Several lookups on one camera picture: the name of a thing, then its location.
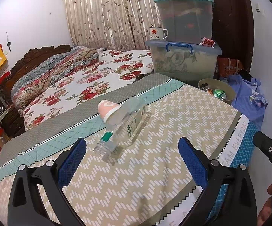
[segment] bottle label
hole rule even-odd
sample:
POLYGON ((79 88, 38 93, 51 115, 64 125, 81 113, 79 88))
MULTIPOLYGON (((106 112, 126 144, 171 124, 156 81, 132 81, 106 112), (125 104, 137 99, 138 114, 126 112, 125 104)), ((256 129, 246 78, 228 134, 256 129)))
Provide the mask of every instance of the bottle label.
POLYGON ((144 114, 145 114, 145 106, 143 107, 142 110, 139 110, 137 112, 135 118, 133 118, 132 122, 127 126, 127 132, 128 132, 129 138, 132 136, 133 132, 136 130, 144 114))
POLYGON ((105 142, 108 142, 108 140, 111 138, 111 136, 113 135, 113 133, 110 133, 110 132, 106 132, 102 138, 100 140, 102 141, 105 141, 105 142))

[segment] white mug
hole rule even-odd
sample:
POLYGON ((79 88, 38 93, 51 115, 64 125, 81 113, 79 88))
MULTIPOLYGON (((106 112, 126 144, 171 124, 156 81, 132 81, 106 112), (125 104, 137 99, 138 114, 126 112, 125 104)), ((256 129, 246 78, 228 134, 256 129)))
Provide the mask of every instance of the white mug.
POLYGON ((151 27, 150 28, 150 40, 163 40, 167 38, 169 35, 169 32, 167 29, 164 29, 162 27, 151 27))

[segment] human hand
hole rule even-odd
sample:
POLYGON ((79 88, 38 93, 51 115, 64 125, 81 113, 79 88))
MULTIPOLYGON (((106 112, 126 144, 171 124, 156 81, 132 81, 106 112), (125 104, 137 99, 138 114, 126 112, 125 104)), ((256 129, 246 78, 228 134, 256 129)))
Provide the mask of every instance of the human hand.
MULTIPOLYGON (((272 184, 268 187, 267 192, 272 195, 272 184)), ((272 213, 272 196, 266 201, 257 217, 257 226, 262 226, 272 213)))

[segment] blue handle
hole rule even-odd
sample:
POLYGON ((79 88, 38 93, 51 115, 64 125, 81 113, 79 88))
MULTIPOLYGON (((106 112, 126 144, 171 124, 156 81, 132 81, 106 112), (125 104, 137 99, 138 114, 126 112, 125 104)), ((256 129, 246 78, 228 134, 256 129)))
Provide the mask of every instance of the blue handle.
POLYGON ((177 46, 177 47, 190 47, 191 48, 191 55, 193 54, 193 47, 189 44, 184 44, 184 43, 172 43, 172 42, 169 42, 167 45, 166 45, 166 50, 169 51, 169 45, 171 46, 177 46))

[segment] wall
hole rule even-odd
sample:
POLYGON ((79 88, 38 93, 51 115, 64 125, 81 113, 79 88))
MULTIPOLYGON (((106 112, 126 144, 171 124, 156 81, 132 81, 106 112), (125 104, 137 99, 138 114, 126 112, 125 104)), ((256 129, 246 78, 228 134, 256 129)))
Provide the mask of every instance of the wall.
POLYGON ((72 45, 63 0, 0 0, 0 43, 8 52, 6 31, 9 69, 29 49, 72 45))
MULTIPOLYGON (((272 4, 269 0, 251 0, 254 16, 254 52, 250 74, 261 79, 269 105, 261 131, 272 139, 272 4), (260 13, 255 11, 259 3, 260 13)), ((272 164, 258 149, 254 150, 250 176, 253 182, 258 211, 269 197, 267 187, 272 184, 272 164)))

